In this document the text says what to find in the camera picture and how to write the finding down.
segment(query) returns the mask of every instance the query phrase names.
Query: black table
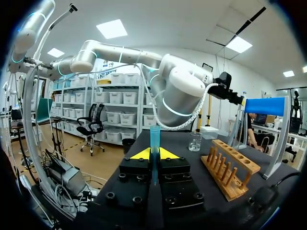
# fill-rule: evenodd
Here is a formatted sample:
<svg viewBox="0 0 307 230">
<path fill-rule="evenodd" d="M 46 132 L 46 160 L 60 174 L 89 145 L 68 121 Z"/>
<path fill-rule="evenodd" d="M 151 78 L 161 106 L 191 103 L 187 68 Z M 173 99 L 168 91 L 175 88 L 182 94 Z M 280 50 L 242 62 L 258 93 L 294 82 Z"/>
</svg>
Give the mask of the black table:
<svg viewBox="0 0 307 230">
<path fill-rule="evenodd" d="M 227 143 L 227 137 L 219 136 L 218 138 Z M 268 180 L 263 179 L 262 175 L 265 173 L 272 157 L 247 146 L 246 149 L 242 149 L 240 152 L 258 164 L 261 167 L 261 170 L 252 175 L 247 185 L 249 189 L 247 193 L 228 202 L 214 179 L 211 177 L 207 168 L 201 162 L 201 155 L 209 155 L 210 146 L 213 146 L 212 141 L 202 139 L 201 150 L 199 152 L 191 152 L 188 150 L 188 139 L 189 133 L 161 132 L 160 146 L 178 156 L 185 157 L 188 160 L 191 165 L 191 175 L 200 191 L 204 194 L 204 206 L 207 210 L 215 208 L 221 212 L 227 211 L 230 208 L 245 202 L 249 196 L 254 194 L 254 192 L 260 187 L 275 184 L 284 176 L 297 172 L 294 168 L 282 163 L 278 170 Z M 131 157 L 149 146 L 150 131 L 143 130 L 129 152 L 126 154 L 126 157 Z M 231 165 L 232 167 L 238 168 L 236 175 L 243 180 L 247 171 L 243 170 L 242 167 L 234 161 L 231 161 Z M 102 199 L 105 199 L 106 192 L 111 189 L 112 183 L 117 179 L 118 174 L 119 169 L 117 168 L 98 194 L 95 199 L 96 203 L 100 203 Z M 287 195 L 296 179 L 297 177 L 290 177 L 279 185 L 281 196 Z M 146 227 L 151 229 L 163 227 L 161 193 L 160 186 L 158 185 L 151 185 L 150 187 Z"/>
</svg>

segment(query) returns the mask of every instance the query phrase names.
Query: yellow triangle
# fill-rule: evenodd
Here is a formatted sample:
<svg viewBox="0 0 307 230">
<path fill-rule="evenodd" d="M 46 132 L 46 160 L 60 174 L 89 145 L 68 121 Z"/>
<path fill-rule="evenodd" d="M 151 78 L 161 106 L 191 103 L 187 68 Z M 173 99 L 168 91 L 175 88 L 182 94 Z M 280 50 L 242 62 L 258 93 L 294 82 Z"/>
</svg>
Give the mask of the yellow triangle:
<svg viewBox="0 0 307 230">
<path fill-rule="evenodd" d="M 139 159 L 143 158 L 144 160 L 149 160 L 150 148 L 144 149 L 142 152 L 137 153 L 136 155 L 130 157 L 130 159 Z"/>
<path fill-rule="evenodd" d="M 170 158 L 170 159 L 177 159 L 179 158 L 178 156 L 176 156 L 175 154 L 165 150 L 164 148 L 160 147 L 160 159 L 164 160 L 166 158 Z"/>
</svg>

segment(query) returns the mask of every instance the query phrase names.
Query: blue test tube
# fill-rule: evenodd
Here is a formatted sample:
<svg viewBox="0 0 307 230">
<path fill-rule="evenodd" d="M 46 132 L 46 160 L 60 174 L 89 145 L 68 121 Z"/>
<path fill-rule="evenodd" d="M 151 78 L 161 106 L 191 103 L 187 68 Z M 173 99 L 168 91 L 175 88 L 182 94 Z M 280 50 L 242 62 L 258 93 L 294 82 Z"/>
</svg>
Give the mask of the blue test tube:
<svg viewBox="0 0 307 230">
<path fill-rule="evenodd" d="M 160 126 L 150 126 L 150 148 L 153 159 L 152 181 L 158 183 L 158 157 L 160 148 Z"/>
</svg>

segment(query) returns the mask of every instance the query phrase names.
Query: ceiling light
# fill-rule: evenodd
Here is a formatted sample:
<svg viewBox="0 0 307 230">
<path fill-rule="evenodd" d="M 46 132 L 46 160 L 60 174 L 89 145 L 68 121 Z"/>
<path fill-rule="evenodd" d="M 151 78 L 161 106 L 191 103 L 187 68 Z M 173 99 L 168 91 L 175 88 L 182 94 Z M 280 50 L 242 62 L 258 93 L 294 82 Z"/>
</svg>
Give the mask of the ceiling light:
<svg viewBox="0 0 307 230">
<path fill-rule="evenodd" d="M 52 50 L 50 50 L 48 52 L 48 54 L 50 54 L 51 56 L 54 56 L 56 58 L 61 57 L 64 53 L 58 49 L 53 48 Z"/>
<path fill-rule="evenodd" d="M 227 48 L 232 49 L 238 53 L 243 53 L 244 51 L 251 48 L 253 45 L 244 39 L 236 36 L 232 41 L 226 45 Z"/>
<path fill-rule="evenodd" d="M 102 23 L 96 27 L 106 39 L 128 35 L 120 19 Z"/>
<path fill-rule="evenodd" d="M 289 78 L 289 77 L 293 77 L 294 76 L 294 72 L 291 70 L 291 71 L 287 71 L 287 72 L 283 72 L 284 76 L 286 78 Z"/>
</svg>

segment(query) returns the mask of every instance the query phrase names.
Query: wooden test tube rack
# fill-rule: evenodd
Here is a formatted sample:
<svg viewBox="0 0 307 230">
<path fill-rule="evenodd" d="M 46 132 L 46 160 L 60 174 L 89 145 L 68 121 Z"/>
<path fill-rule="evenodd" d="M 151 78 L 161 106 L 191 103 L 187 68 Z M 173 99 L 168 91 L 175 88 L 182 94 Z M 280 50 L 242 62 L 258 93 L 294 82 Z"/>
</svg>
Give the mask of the wooden test tube rack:
<svg viewBox="0 0 307 230">
<path fill-rule="evenodd" d="M 226 199 L 228 201 L 234 200 L 248 191 L 246 185 L 251 175 L 260 170 L 260 166 L 224 142 L 220 140 L 213 140 L 212 142 L 215 148 L 211 147 L 209 155 L 202 156 L 201 160 Z M 221 153 L 219 153 L 218 156 L 216 155 L 219 148 L 247 170 L 248 173 L 243 182 L 236 176 L 237 168 L 235 167 L 231 170 L 231 162 L 225 165 L 226 157 L 222 157 Z"/>
</svg>

